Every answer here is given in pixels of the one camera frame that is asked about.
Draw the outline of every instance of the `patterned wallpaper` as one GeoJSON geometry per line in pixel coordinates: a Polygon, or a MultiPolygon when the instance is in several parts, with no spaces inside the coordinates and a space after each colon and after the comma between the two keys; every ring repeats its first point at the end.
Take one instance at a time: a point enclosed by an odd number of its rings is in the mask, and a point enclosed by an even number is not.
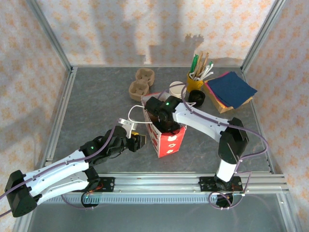
{"type": "MultiPolygon", "coordinates": [[[[66,70],[25,0],[0,4],[0,194],[11,172],[35,168],[46,145],[66,70]]],[[[9,210],[6,198],[0,214],[9,210]]],[[[15,218],[0,218],[10,232],[15,218]]]]}
{"type": "Polygon", "coordinates": [[[246,74],[277,169],[309,228],[309,2],[287,0],[246,74]]]}
{"type": "Polygon", "coordinates": [[[72,65],[240,66],[275,0],[38,0],[72,65]]]}

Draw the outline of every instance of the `floral wallpaper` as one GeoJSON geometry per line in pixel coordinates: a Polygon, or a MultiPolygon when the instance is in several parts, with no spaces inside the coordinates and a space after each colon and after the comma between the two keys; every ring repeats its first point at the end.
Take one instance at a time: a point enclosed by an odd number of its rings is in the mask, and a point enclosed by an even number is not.
{"type": "MultiPolygon", "coordinates": [[[[0,193],[15,170],[35,168],[45,149],[67,76],[25,0],[0,4],[0,193]]],[[[9,210],[6,198],[0,214],[9,210]]],[[[0,218],[10,232],[15,218],[0,218]]]]}
{"type": "Polygon", "coordinates": [[[275,0],[38,0],[72,65],[240,66],[275,0]]]}
{"type": "Polygon", "coordinates": [[[276,168],[309,228],[309,2],[287,0],[246,73],[276,168]]]}

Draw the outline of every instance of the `pencil cup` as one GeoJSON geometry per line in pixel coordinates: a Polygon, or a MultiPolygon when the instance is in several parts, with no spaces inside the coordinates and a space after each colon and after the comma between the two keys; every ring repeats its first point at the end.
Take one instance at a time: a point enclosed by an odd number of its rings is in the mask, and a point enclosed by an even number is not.
{"type": "Polygon", "coordinates": [[[194,81],[189,77],[189,73],[187,74],[187,91],[190,93],[192,90],[200,90],[203,86],[203,81],[194,81]]]}

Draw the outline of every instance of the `construction paper stack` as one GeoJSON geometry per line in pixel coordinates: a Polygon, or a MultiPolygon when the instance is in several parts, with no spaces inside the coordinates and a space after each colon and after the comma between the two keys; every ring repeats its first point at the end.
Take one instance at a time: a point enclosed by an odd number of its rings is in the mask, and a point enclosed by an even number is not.
{"type": "Polygon", "coordinates": [[[249,102],[257,92],[235,72],[227,72],[218,78],[211,79],[205,83],[205,86],[221,105],[234,109],[239,108],[245,102],[249,102]]]}

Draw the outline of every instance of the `gray marble surface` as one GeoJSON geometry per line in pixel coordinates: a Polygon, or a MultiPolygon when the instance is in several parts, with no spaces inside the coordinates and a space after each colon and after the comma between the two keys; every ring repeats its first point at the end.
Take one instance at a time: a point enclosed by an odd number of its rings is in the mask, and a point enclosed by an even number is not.
{"type": "MultiPolygon", "coordinates": [[[[127,118],[130,108],[140,104],[129,97],[128,88],[135,80],[138,68],[78,68],[73,84],[69,104],[64,117],[54,161],[57,161],[85,142],[94,139],[112,128],[117,118],[127,118]]],[[[152,68],[155,82],[150,92],[162,91],[173,81],[186,81],[189,68],[152,68]]],[[[235,71],[241,76],[239,68],[213,68],[212,77],[218,77],[227,71],[235,71]]],[[[219,114],[206,96],[200,107],[211,115],[232,119],[239,118],[243,125],[258,130],[251,104],[241,106],[219,114]]],[[[132,111],[134,120],[143,121],[142,109],[132,111]]],[[[146,126],[139,124],[137,131],[147,134],[146,126]]],[[[250,142],[244,154],[263,149],[262,142],[252,134],[248,134],[250,142]]],[[[133,153],[128,150],[116,159],[96,166],[99,173],[105,172],[206,172],[214,173],[219,167],[218,143],[207,135],[188,128],[180,150],[177,153],[158,158],[149,136],[147,144],[133,153]]],[[[244,160],[240,171],[268,172],[269,165],[265,155],[244,160]]]]}

